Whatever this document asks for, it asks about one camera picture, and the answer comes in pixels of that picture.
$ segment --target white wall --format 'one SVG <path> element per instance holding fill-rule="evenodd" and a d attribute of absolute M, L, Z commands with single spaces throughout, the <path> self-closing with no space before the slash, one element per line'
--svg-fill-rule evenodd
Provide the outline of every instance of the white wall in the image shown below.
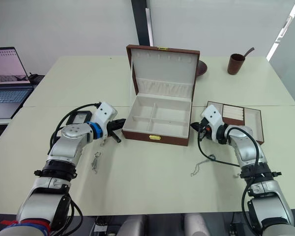
<path fill-rule="evenodd" d="M 295 18 L 273 54 L 270 63 L 295 100 Z"/>
<path fill-rule="evenodd" d="M 266 56 L 295 0 L 149 0 L 155 46 Z"/>
<path fill-rule="evenodd" d="M 0 0 L 0 47 L 27 72 L 46 74 L 63 55 L 126 55 L 138 44 L 131 0 Z"/>

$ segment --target white tag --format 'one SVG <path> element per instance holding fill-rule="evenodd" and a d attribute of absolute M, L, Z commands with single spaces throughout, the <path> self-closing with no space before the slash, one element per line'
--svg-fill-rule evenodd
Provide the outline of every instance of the white tag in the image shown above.
<path fill-rule="evenodd" d="M 106 232 L 107 231 L 107 225 L 101 226 L 101 225 L 95 225 L 94 232 Z"/>

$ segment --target laptop keyboard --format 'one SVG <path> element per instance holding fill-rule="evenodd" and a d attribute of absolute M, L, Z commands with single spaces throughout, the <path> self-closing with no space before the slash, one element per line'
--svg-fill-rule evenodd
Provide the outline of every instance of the laptop keyboard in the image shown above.
<path fill-rule="evenodd" d="M 28 90 L 0 91 L 0 103 L 21 102 L 28 92 Z"/>

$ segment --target gold latch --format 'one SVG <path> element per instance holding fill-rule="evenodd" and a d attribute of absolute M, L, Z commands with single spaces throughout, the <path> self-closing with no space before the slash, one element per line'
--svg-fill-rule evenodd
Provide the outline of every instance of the gold latch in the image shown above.
<path fill-rule="evenodd" d="M 149 136 L 149 139 L 152 139 L 152 140 L 161 140 L 161 136 L 159 136 L 159 135 L 150 135 Z"/>

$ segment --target tabletop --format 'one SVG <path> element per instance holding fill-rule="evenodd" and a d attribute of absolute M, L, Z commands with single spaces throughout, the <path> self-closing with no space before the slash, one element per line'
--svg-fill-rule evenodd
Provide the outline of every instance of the tabletop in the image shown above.
<path fill-rule="evenodd" d="M 262 145 L 272 171 L 290 208 L 295 208 L 295 106 L 251 107 L 262 112 L 265 143 Z M 0 213 L 16 214 L 47 159 L 49 138 L 58 121 L 73 107 L 25 107 L 0 137 Z M 128 107 L 116 107 L 116 118 L 125 118 Z M 204 107 L 193 107 L 191 121 L 199 121 Z M 189 146 L 109 138 L 84 148 L 72 180 L 70 195 L 84 215 L 155 214 L 240 211 L 245 187 L 240 169 L 204 162 L 191 176 L 201 156 L 196 132 L 190 130 Z M 230 146 L 203 140 L 205 153 L 236 163 Z M 92 170 L 94 154 L 97 173 Z"/>
<path fill-rule="evenodd" d="M 202 57 L 207 72 L 197 77 L 193 106 L 208 100 L 238 106 L 289 106 L 295 101 L 264 57 L 247 57 L 237 75 L 227 73 L 229 57 Z M 80 106 L 107 101 L 131 106 L 135 92 L 128 57 L 60 57 L 25 102 L 25 107 Z"/>

